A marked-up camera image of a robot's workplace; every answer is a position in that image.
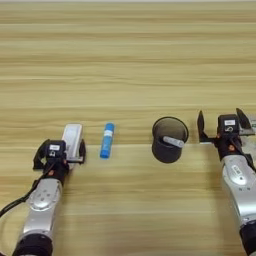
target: table surface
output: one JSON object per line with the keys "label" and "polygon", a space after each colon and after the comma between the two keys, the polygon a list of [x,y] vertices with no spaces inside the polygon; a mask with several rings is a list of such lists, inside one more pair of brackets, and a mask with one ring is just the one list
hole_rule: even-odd
{"label": "table surface", "polygon": [[[67,123],[84,125],[87,163],[68,180],[55,254],[245,255],[216,149],[199,145],[204,110],[256,109],[256,3],[0,4],[0,207],[33,180],[32,159]],[[152,125],[182,119],[181,159],[154,159]],[[99,158],[113,121],[112,156]],[[11,255],[27,205],[0,221]]]}

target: pen holder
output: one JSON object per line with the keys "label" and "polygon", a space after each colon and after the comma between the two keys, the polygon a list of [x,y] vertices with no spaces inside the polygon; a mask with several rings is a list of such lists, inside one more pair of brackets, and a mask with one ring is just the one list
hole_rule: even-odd
{"label": "pen holder", "polygon": [[163,163],[177,161],[188,140],[187,126],[178,118],[163,117],[153,125],[153,155]]}

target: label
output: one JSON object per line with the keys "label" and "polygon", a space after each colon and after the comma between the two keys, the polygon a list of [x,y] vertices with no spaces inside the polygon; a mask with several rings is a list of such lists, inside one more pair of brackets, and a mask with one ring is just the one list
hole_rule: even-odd
{"label": "label", "polygon": [[242,172],[237,165],[232,165],[232,169],[237,175],[242,175]]}
{"label": "label", "polygon": [[225,120],[225,125],[235,125],[236,124],[236,120]]}
{"label": "label", "polygon": [[50,150],[60,150],[59,145],[50,145]]}
{"label": "label", "polygon": [[113,136],[113,132],[110,131],[110,130],[106,130],[106,131],[104,132],[104,136],[110,136],[110,137],[112,137],[112,136]]}

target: wood grain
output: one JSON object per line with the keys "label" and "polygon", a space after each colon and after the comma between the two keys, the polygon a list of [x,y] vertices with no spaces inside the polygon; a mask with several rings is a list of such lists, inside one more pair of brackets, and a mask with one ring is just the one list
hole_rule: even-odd
{"label": "wood grain", "polygon": [[[255,112],[256,3],[0,4],[0,206],[39,173],[32,158],[66,123],[84,125],[87,164],[65,187],[55,255],[245,255],[221,190],[217,116]],[[157,162],[151,129],[181,118],[190,138]],[[99,159],[103,126],[117,125]],[[11,255],[26,205],[0,222]]]}

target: black cable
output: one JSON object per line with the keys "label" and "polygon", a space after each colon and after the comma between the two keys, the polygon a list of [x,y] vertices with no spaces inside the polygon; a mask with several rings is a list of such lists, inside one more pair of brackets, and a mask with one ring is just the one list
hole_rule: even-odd
{"label": "black cable", "polygon": [[232,138],[230,138],[230,142],[231,144],[235,147],[235,149],[242,155],[245,157],[245,159],[247,160],[249,166],[256,172],[256,168],[253,164],[253,161],[251,161],[251,159],[239,148],[239,146],[234,142],[234,140]]}
{"label": "black cable", "polygon": [[39,182],[45,178],[49,172],[51,171],[52,167],[56,164],[56,162],[54,162],[42,175],[41,177],[33,184],[32,188],[22,197],[16,199],[15,201],[9,203],[8,205],[6,205],[1,211],[0,211],[0,218],[7,213],[8,211],[10,211],[12,208],[18,206],[21,203],[25,203],[29,196],[32,194],[32,192],[37,188]]}

